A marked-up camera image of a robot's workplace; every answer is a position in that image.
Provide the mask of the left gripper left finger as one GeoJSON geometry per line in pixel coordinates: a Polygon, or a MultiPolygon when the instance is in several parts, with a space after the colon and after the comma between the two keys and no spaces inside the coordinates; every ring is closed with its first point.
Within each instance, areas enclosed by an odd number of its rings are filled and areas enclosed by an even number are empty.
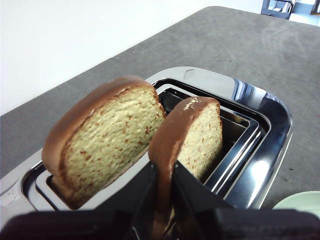
{"type": "Polygon", "coordinates": [[[4,227],[6,240],[149,240],[157,168],[148,163],[125,187],[94,210],[18,215],[4,227]]]}

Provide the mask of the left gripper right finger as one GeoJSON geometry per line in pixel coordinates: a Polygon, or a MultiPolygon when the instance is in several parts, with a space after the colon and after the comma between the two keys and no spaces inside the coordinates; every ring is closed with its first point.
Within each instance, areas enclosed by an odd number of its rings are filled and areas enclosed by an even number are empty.
{"type": "Polygon", "coordinates": [[[171,201],[181,240],[318,240],[319,219],[293,209],[234,208],[204,187],[180,162],[171,201]]]}

